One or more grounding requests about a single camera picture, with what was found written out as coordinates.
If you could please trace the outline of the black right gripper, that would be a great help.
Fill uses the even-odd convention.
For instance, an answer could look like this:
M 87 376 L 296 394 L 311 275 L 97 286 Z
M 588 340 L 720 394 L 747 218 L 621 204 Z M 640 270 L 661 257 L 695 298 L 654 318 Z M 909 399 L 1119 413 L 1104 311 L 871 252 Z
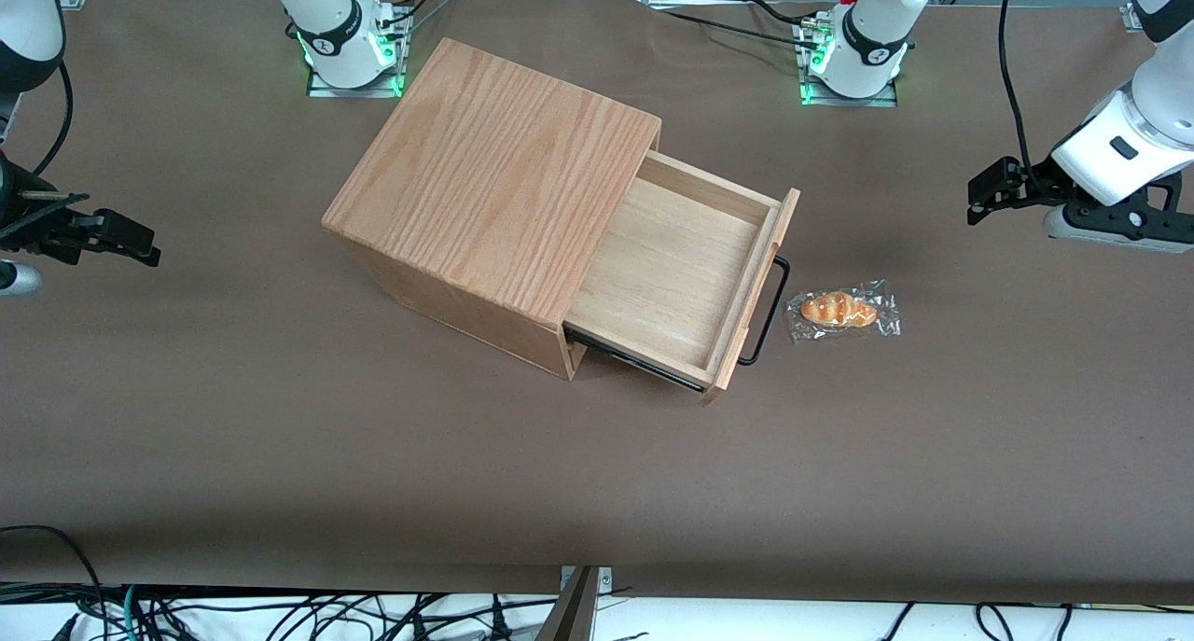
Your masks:
M 113 210 L 81 215 L 72 204 L 86 193 L 63 193 L 1 156 L 1 245 L 8 253 L 49 255 L 56 261 L 76 261 L 84 251 L 124 255 L 155 269 L 161 249 L 155 232 Z

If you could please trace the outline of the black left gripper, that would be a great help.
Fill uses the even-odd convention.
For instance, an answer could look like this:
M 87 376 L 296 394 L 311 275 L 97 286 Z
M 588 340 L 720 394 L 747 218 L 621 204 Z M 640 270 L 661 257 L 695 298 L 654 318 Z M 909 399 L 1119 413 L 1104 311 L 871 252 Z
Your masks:
M 1147 181 L 1121 202 L 1103 203 L 1061 171 L 1058 164 L 1036 164 L 1026 178 L 1016 158 L 999 158 L 967 185 L 967 224 L 991 212 L 1013 210 L 1026 190 L 1038 204 L 1050 204 L 1045 230 L 1054 240 L 1120 244 L 1127 248 L 1182 254 L 1193 244 L 1193 216 L 1178 210 L 1183 174 Z

